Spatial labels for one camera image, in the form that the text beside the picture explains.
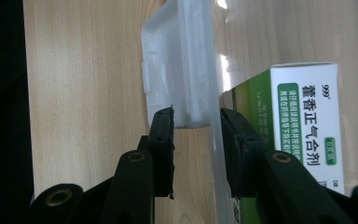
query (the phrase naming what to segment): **white box face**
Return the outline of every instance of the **white box face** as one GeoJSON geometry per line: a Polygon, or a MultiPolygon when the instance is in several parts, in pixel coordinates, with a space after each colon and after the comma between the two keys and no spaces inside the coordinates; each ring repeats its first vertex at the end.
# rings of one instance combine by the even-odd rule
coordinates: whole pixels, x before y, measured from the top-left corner
{"type": "Polygon", "coordinates": [[[343,194],[337,65],[294,65],[270,69],[274,146],[343,194]]]}

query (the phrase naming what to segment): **green and white box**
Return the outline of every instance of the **green and white box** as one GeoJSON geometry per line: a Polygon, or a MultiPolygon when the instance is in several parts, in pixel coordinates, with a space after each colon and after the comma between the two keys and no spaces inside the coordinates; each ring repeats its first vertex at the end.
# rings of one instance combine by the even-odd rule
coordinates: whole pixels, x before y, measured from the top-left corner
{"type": "Polygon", "coordinates": [[[294,154],[321,185],[344,193],[335,63],[273,65],[223,97],[268,149],[294,154]]]}

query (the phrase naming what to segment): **wooden surface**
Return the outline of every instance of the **wooden surface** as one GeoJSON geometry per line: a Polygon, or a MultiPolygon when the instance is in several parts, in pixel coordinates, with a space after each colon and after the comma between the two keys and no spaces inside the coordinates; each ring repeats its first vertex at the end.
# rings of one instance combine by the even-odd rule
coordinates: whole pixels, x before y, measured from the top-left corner
{"type": "MultiPolygon", "coordinates": [[[[24,0],[35,196],[59,183],[91,188],[147,134],[141,28],[163,3],[24,0]]],[[[350,192],[358,185],[358,1],[216,0],[211,10],[219,92],[274,63],[339,64],[350,192]]],[[[157,200],[157,223],[213,222],[211,160],[196,150],[209,137],[209,129],[176,131],[175,201],[157,200]]]]}

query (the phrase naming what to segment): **dark floor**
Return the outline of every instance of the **dark floor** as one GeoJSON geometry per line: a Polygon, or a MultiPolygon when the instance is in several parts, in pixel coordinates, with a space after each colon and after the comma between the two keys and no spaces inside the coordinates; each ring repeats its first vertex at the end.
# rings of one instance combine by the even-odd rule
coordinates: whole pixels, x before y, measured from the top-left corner
{"type": "Polygon", "coordinates": [[[0,223],[23,223],[34,190],[21,0],[0,0],[0,223]]]}

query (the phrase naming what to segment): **plastic container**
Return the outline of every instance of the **plastic container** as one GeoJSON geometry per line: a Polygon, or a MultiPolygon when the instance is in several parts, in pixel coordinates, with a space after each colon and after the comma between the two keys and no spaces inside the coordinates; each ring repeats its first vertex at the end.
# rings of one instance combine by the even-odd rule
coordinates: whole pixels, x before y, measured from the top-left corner
{"type": "Polygon", "coordinates": [[[170,0],[142,29],[143,75],[149,125],[173,106],[175,127],[213,129],[214,223],[235,223],[226,179],[209,0],[170,0]]]}

